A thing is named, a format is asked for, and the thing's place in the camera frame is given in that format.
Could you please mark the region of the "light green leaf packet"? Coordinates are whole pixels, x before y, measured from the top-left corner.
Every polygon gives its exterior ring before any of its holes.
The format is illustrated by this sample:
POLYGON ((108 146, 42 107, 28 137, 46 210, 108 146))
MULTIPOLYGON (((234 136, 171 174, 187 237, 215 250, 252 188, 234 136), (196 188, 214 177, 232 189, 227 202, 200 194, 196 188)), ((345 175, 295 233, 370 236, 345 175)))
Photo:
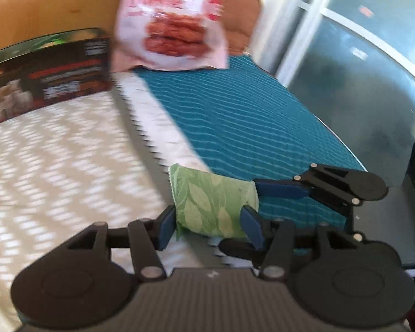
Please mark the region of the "light green leaf packet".
POLYGON ((244 238, 240 210, 259 208, 256 184, 174 164, 168 169, 178 235, 244 238))

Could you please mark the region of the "brown cushion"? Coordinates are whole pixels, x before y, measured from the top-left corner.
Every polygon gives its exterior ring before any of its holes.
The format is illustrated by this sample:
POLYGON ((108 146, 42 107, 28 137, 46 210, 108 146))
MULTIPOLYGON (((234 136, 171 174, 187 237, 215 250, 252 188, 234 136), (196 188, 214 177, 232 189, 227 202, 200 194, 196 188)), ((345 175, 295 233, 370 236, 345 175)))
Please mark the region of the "brown cushion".
POLYGON ((229 55, 244 55, 261 12, 261 0, 223 0, 222 25, 229 55))

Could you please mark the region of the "black cardboard box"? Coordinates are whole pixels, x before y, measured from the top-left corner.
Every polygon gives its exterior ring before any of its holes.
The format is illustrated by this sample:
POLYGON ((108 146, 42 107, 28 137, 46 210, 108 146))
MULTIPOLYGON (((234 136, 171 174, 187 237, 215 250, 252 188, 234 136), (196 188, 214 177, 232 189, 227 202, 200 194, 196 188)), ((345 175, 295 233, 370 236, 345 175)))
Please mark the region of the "black cardboard box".
POLYGON ((111 40, 83 28, 0 50, 0 123, 64 100, 109 89, 111 40))

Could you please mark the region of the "large pink snack bag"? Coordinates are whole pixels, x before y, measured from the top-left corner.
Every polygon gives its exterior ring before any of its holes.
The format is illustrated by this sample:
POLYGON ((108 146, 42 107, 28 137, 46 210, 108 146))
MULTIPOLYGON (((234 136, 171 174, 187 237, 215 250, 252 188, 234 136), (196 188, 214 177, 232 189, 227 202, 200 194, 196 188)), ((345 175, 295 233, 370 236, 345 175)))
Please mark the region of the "large pink snack bag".
POLYGON ((222 11, 223 0, 120 0, 112 71, 227 69, 222 11))

